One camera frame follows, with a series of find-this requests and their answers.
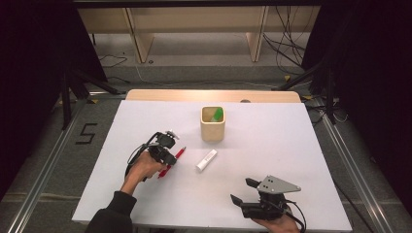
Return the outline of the red pen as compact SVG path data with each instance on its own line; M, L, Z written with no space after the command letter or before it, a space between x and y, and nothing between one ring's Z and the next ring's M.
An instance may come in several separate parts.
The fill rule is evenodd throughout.
M178 151L178 153L176 154L175 157L176 157L177 159L180 158L180 156L185 152L186 148L187 148L187 147L181 148L181 149ZM159 173L159 175L157 176L157 178L158 178L158 179L163 178L171 168L172 168L172 165L167 165L166 169L163 170L163 171L161 171L161 172Z

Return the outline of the black tripod stand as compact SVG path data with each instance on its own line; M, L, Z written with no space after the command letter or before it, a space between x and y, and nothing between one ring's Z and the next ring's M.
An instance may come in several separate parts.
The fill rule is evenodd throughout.
M326 115L330 122L335 124L336 120L333 115L334 74L329 61L322 59L318 64L298 75L295 79L279 87L272 87L272 90L286 91L308 78L312 78L312 84L309 87L312 94L320 94L323 90L326 92Z
M60 83L63 106L63 130L69 126L72 119L69 91L72 91L78 99L86 100L90 92L87 90L85 83L91 83L114 95L125 94L125 91L117 90L79 69L72 69L64 73Z

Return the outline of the metal floor rail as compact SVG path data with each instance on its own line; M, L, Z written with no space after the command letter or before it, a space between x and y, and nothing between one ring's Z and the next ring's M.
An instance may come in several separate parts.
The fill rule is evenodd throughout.
M40 197L52 175L62 152L70 138L73 128L76 125L80 112L86 105L86 100L79 100L74 105L73 114L71 119L60 131L56 138L53 148L50 151L47 159L45 160L42 169L40 170L36 180L33 182L29 191L22 195L21 206L17 210L16 215L13 217L7 233L22 233L28 220L32 216L32 213L40 200Z
M328 135L334 143L362 203L375 226L376 233L394 233L393 228L385 215L384 209L381 207L373 194L372 189L367 184L360 167L353 158L337 126L332 123L333 119L334 116L328 117L326 112L323 114L323 124L326 127Z

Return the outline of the white foam board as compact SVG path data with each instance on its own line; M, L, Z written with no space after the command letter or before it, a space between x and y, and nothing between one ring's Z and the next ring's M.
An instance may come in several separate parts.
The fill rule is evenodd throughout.
M130 154L157 131L174 131L174 151L187 147L167 175L135 191L131 218L139 226L254 231L258 225L233 205L233 194L255 202L245 180L272 175L298 185L287 194L310 232L349 232L352 227L334 187L306 108L301 103L225 103L224 138L201 138L201 102L123 101L73 215L87 223L120 188ZM216 157L202 171L196 164Z

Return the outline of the light wooden desk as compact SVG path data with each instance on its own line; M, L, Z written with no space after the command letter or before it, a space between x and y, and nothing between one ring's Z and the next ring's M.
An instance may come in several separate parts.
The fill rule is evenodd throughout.
M137 61L147 61L156 33L245 34L251 59L259 59L265 32L281 32L288 24L293 33L313 30L319 6L174 7L80 9L89 34L127 34Z

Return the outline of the black curtain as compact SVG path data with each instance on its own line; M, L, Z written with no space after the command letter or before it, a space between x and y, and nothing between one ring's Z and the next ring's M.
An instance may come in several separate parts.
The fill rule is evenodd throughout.
M107 80L73 0L0 0L0 199L72 69Z
M333 61L335 93L412 216L412 0L326 0L304 68L321 61L349 14Z

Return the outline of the black metal frame bar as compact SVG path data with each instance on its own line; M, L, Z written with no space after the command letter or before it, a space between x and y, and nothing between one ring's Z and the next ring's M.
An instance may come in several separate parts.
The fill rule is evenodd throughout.
M73 0L77 8L322 6L328 0Z

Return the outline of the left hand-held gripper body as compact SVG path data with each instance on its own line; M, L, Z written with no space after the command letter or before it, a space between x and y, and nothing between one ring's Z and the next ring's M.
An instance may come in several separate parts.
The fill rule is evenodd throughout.
M154 133L147 142L150 156L153 159L174 159L175 156L169 150L175 146L178 139L172 130Z

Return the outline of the person's right hand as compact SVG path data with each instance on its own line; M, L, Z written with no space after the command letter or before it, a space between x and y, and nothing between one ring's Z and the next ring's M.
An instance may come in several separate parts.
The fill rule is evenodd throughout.
M271 233L299 233L299 228L296 222L289 216L283 215L280 218L274 220L254 219L253 221L266 229Z

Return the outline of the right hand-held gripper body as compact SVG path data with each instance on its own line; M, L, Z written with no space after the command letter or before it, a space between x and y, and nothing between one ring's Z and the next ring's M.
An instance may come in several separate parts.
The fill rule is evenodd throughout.
M298 192L301 188L274 176L266 176L256 188L257 203L245 203L240 207L244 218L274 220L283 215L291 215L285 193Z

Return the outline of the person's left hand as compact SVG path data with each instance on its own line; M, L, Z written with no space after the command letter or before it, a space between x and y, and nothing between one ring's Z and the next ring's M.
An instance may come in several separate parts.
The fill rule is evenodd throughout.
M155 161L147 151L143 151L125 176L120 191L132 195L136 186L144 178L151 178L155 173L161 172L165 168L165 165Z

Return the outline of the square wooden pen holder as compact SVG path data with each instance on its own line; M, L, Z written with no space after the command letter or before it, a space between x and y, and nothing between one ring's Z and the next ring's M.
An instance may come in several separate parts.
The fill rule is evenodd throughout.
M218 106L205 106L201 109L200 113L200 127L201 138L205 142L219 142L224 138L225 130L225 114L223 110L223 120L220 122L211 122L210 119L213 116L217 108L223 108Z

